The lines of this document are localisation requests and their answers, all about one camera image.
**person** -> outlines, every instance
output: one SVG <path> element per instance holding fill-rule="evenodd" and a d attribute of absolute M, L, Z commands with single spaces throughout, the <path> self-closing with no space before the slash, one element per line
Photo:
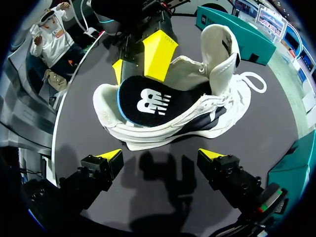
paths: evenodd
<path fill-rule="evenodd" d="M 84 51 L 73 41 L 63 24 L 73 16 L 73 7 L 63 2 L 48 9 L 30 29 L 33 38 L 30 53 L 40 57 L 53 72 L 67 81 L 70 81 L 84 56 Z"/>

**green light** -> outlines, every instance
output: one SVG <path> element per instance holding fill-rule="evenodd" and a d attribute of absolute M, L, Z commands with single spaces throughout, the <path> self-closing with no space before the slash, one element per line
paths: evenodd
<path fill-rule="evenodd" d="M 261 206 L 261 209 L 262 209 L 263 211 L 266 211 L 266 210 L 268 209 L 268 207 L 267 207 L 265 204 L 263 204 L 263 205 Z"/>

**yellow block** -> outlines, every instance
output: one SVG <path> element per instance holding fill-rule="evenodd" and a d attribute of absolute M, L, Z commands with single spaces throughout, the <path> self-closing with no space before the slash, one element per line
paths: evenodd
<path fill-rule="evenodd" d="M 144 76 L 163 82 L 177 42 L 159 30 L 143 40 L 145 46 Z"/>
<path fill-rule="evenodd" d="M 120 85 L 120 77 L 121 77 L 121 74 L 122 74 L 122 65 L 123 65 L 123 60 L 122 59 L 118 59 L 112 65 L 112 67 L 114 68 L 114 71 L 115 71 L 115 75 L 117 76 L 118 85 Z"/>
<path fill-rule="evenodd" d="M 102 157 L 102 158 L 107 159 L 108 161 L 110 161 L 117 153 L 119 153 L 121 151 L 122 151 L 122 149 L 117 149 L 115 151 L 104 153 L 102 155 L 98 155 L 98 156 L 95 156 L 95 157 Z"/>
<path fill-rule="evenodd" d="M 203 152 L 204 154 L 207 155 L 208 158 L 210 159 L 214 159 L 214 158 L 218 158 L 218 157 L 224 157 L 225 155 L 219 154 L 219 153 L 215 153 L 215 152 L 211 152 L 205 149 L 200 148 L 199 151 Z"/>

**new balance logo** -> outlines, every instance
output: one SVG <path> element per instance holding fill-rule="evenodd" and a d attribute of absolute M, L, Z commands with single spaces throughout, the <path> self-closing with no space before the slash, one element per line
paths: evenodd
<path fill-rule="evenodd" d="M 137 103 L 137 109 L 140 112 L 154 114 L 158 110 L 159 115 L 165 115 L 163 111 L 167 111 L 168 102 L 171 99 L 170 95 L 162 97 L 160 92 L 151 89 L 143 89 L 140 97 L 142 100 Z"/>

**shoe lace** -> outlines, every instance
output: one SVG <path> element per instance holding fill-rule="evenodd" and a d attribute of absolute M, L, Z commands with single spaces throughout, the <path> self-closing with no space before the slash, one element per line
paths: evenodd
<path fill-rule="evenodd" d="M 262 89 L 257 88 L 248 77 L 253 77 L 253 78 L 258 79 L 262 83 L 263 88 Z M 244 72 L 244 73 L 239 75 L 237 80 L 243 80 L 245 83 L 247 83 L 247 85 L 251 89 L 253 89 L 254 91 L 256 91 L 258 93 L 263 94 L 267 91 L 267 84 L 266 84 L 265 80 L 263 80 L 263 78 L 261 76 L 259 76 L 258 74 L 255 74 L 253 72 Z"/>

